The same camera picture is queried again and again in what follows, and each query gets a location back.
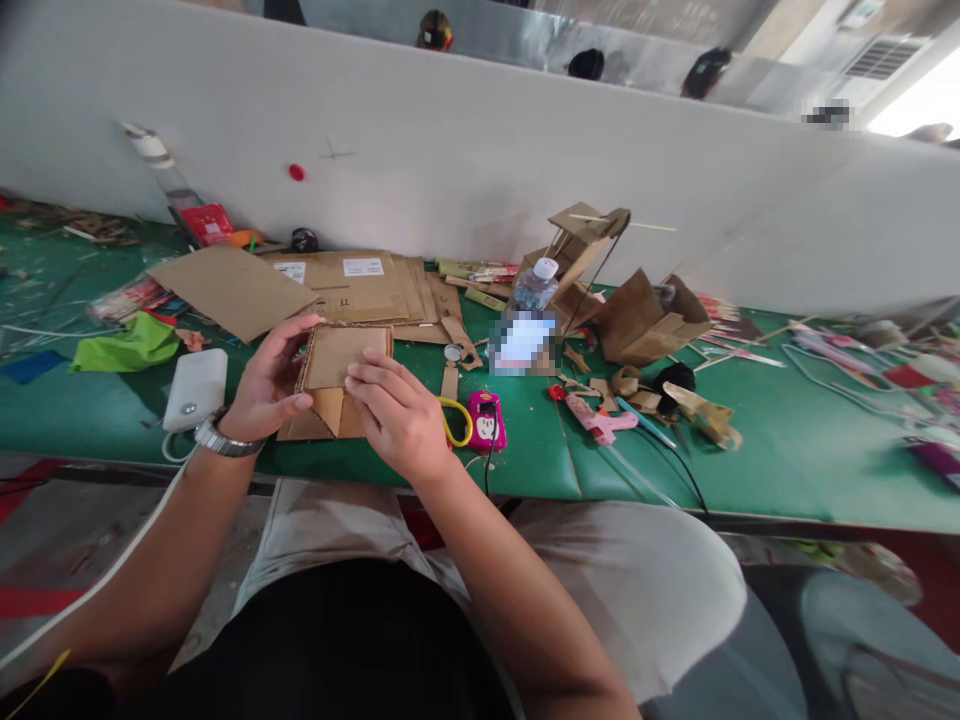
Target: silver watch band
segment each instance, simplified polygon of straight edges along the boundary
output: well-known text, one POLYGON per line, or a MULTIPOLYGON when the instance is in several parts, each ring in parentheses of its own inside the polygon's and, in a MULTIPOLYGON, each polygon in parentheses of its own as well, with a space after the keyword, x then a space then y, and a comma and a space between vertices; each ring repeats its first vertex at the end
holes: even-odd
POLYGON ((259 452, 260 448, 267 442, 266 438, 252 443, 245 443, 239 440, 231 440, 217 430, 217 424, 220 422, 220 419, 227 414, 227 410, 229 409, 229 405, 223 405, 210 413, 210 416, 201 423, 193 435, 197 445, 205 447, 207 450, 212 450, 217 453, 217 455, 223 455, 224 457, 246 457, 247 455, 253 455, 259 452))

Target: green cloth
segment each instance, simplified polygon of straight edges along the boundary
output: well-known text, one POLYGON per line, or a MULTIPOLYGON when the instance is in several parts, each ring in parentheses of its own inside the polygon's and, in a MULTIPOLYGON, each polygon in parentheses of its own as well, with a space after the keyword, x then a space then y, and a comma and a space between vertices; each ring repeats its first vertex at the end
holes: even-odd
POLYGON ((112 337, 86 338, 77 345, 71 372, 138 372, 172 358, 180 346, 174 328, 138 312, 112 337))

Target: hand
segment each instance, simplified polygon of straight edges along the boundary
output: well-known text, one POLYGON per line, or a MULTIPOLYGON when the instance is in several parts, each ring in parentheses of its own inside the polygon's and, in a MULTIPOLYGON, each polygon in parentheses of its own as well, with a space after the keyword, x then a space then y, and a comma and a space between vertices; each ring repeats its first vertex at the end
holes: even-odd
POLYGON ((456 456, 447 448, 440 401, 409 370, 367 348, 363 363, 347 366, 347 392, 367 440, 411 485, 449 476, 456 456))
POLYGON ((262 440, 313 405, 307 393, 293 393, 300 373, 293 356, 307 341, 310 328, 321 322, 319 315, 290 318, 263 339, 243 371, 233 406, 220 420, 223 435, 239 442, 262 440))

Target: green tablecloth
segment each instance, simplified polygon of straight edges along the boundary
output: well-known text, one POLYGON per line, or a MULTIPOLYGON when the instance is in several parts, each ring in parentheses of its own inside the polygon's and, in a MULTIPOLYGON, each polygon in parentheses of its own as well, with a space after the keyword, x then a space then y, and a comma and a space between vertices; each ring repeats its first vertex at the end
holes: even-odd
MULTIPOLYGON (((147 225, 143 246, 95 251, 79 238, 37 237, 35 230, 0 224, 0 262, 10 270, 31 273, 24 281, 8 276, 0 282, 0 317, 5 324, 25 325, 38 315, 24 311, 52 309, 37 326, 56 329, 78 314, 90 300, 133 278, 145 266, 180 252, 170 228, 147 225)), ((495 314, 463 301, 468 331, 487 337, 495 314)), ((756 312, 762 330, 775 329, 785 317, 756 312)), ((244 363, 253 352, 227 342, 229 336, 205 327, 191 316, 181 327, 201 330, 230 356, 228 397, 244 363)), ((81 320, 63 332, 96 329, 81 320)), ((6 343, 22 336, 8 333, 6 343)), ((72 357, 76 340, 54 348, 72 357)), ((617 366, 603 361, 600 349, 586 351, 593 375, 609 377, 617 366)), ((783 359, 781 351, 761 351, 783 359)), ((395 354, 432 391, 439 392, 444 359, 441 348, 398 342, 395 354)), ((678 359, 692 366, 701 359, 685 349, 678 359)), ((652 378, 661 365, 644 370, 652 378)), ((839 371, 817 364, 828 380, 839 371)), ((157 426, 173 378, 174 363, 139 373, 68 373, 61 365, 33 382, 18 386, 0 378, 0 449, 113 462, 164 463, 157 426)), ((873 416, 851 402, 817 387, 792 367, 768 367, 733 359, 700 373, 698 392, 734 409, 733 425, 744 436, 738 452, 724 452, 697 437, 692 443, 691 470, 707 504, 716 512, 819 520, 844 524, 960 531, 960 495, 918 466, 899 447, 910 434, 895 422, 873 416)), ((552 381, 544 377, 491 377, 486 368, 463 373, 462 401, 479 389, 501 397, 509 445, 494 456, 489 473, 491 493, 559 499, 620 499, 659 502, 630 480, 619 462, 599 448, 567 410, 547 395, 552 381)), ((186 443, 177 446, 185 450, 186 443)), ((680 505, 698 507, 675 459, 666 459, 636 431, 621 431, 615 447, 680 505)), ((458 451, 466 462, 470 450, 458 451)), ((400 484, 364 440, 276 443, 264 450, 260 472, 308 478, 330 478, 400 484)), ((483 462, 470 466, 482 484, 483 462)))

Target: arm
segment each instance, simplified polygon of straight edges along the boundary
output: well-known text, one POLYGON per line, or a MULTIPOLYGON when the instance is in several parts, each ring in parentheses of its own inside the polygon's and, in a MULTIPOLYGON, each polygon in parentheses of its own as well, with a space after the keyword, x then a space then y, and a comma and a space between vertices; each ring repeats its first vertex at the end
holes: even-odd
POLYGON ((447 449, 437 398, 382 353, 364 358, 347 390, 367 439, 416 490, 531 716, 639 717, 576 603, 447 449))
MULTIPOLYGON (((318 322, 316 315, 294 318, 264 339, 220 421, 221 433, 243 442, 258 440, 310 407, 309 395, 289 394, 296 378, 290 358, 304 342, 304 332, 318 322)), ((210 589, 255 463, 255 455, 227 458, 198 448, 127 561, 39 641, 29 658, 32 674, 42 674, 69 649, 68 665, 94 667, 116 681, 181 642, 210 589)))

